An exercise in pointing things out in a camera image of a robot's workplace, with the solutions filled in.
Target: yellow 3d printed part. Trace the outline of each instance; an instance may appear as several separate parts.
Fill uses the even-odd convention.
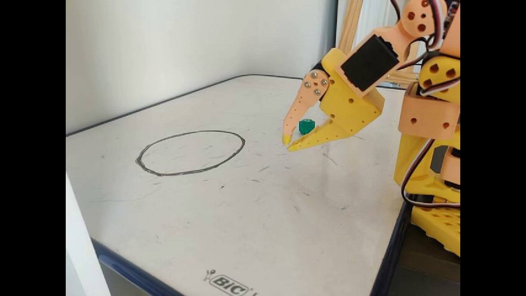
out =
[[[411,223],[460,257],[460,210],[413,207]]]

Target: white table surface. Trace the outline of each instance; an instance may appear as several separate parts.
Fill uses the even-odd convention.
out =
[[[379,88],[383,114],[357,137],[288,152],[282,120],[299,85],[239,77],[67,137],[90,236],[187,296],[225,295],[204,281],[210,269],[248,296],[369,295],[402,205],[392,176],[403,91]],[[325,119],[317,106],[308,117]],[[136,163],[148,144],[201,130],[246,144],[196,174]],[[199,169],[239,146],[196,133],[153,145],[144,163]]]

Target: small green block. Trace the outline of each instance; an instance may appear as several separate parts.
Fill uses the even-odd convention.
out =
[[[314,120],[311,119],[303,119],[299,122],[299,132],[302,135],[306,135],[310,133],[316,126]]]

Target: yellow gripper jaw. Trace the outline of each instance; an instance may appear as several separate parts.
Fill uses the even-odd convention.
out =
[[[384,98],[375,88],[359,97],[336,73],[335,68],[341,65],[345,58],[341,50],[333,48],[321,60],[325,72],[312,70],[305,76],[284,120],[283,144],[286,146],[290,143],[296,124],[308,108],[314,106],[324,94],[320,109],[328,118],[321,126],[294,141],[288,147],[289,151],[351,137],[382,113]]]

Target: black marker circle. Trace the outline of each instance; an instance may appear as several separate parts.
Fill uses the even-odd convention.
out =
[[[185,171],[185,172],[177,172],[177,173],[158,173],[154,170],[151,170],[149,168],[147,168],[144,163],[143,163],[143,155],[144,153],[150,148],[152,147],[153,145],[159,143],[159,142],[162,142],[162,141],[165,141],[165,140],[168,140],[168,139],[172,139],[172,138],[175,138],[175,137],[180,137],[180,136],[185,136],[185,135],[189,135],[189,134],[195,134],[195,133],[226,133],[226,134],[231,134],[231,135],[234,135],[236,137],[238,137],[240,140],[241,140],[241,146],[238,148],[238,150],[236,150],[231,156],[229,156],[227,159],[221,161],[220,163],[218,164],[214,164],[212,166],[209,166],[209,167],[205,167],[203,169],[199,169],[199,170],[192,170],[192,171]],[[215,169],[216,167],[224,164],[225,162],[231,160],[234,156],[236,156],[242,149],[243,147],[245,146],[245,139],[243,139],[240,135],[236,134],[236,133],[233,133],[233,132],[227,132],[227,131],[197,131],[197,132],[188,132],[188,133],[184,133],[184,134],[178,134],[178,135],[173,135],[173,136],[169,136],[169,137],[166,137],[164,139],[161,139],[161,140],[158,140],[158,141],[155,141],[154,143],[144,147],[144,149],[140,152],[139,156],[137,157],[137,159],[135,160],[135,162],[141,167],[141,169],[143,169],[144,171],[150,173],[150,174],[154,174],[156,176],[181,176],[181,175],[188,175],[188,174],[195,174],[195,173],[202,173],[202,172],[206,172],[206,171],[209,171],[211,169]]]

